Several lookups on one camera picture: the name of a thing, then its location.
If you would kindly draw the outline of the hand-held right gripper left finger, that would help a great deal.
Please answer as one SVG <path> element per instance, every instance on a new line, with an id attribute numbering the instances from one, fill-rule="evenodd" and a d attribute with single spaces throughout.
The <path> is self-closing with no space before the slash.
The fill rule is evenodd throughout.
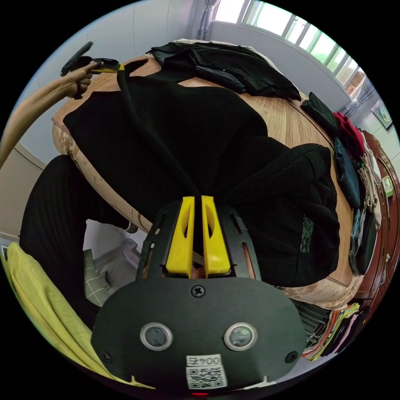
<path id="1" fill-rule="evenodd" d="M 188 278 L 192 275 L 194 219 L 195 198 L 184 197 L 166 262 L 166 269 L 170 275 L 176 274 Z"/>

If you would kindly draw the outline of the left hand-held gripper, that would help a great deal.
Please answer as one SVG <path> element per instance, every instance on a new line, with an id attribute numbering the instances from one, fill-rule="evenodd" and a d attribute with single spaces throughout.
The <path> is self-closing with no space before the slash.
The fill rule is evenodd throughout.
<path id="1" fill-rule="evenodd" d="M 124 65 L 120 64 L 117 60 L 108 58 L 92 58 L 90 56 L 80 57 L 74 65 L 74 70 L 78 70 L 88 65 L 96 65 L 96 67 L 93 67 L 89 72 L 92 75 L 99 75 L 101 73 L 118 73 L 119 71 L 125 70 Z"/>

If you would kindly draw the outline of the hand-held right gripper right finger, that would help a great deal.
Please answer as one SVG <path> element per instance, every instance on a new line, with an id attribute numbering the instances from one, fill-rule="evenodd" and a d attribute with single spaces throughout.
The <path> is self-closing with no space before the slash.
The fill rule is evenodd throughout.
<path id="1" fill-rule="evenodd" d="M 201 209 L 205 276 L 226 275 L 230 260 L 213 197 L 202 196 Z"/>

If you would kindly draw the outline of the person's left hand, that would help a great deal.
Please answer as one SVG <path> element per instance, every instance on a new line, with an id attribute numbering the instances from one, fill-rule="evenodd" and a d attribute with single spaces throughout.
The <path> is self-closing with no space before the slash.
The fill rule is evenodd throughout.
<path id="1" fill-rule="evenodd" d="M 64 97 L 74 98 L 86 91 L 93 76 L 93 70 L 102 66 L 102 63 L 91 62 L 77 70 L 61 77 L 61 91 Z"/>

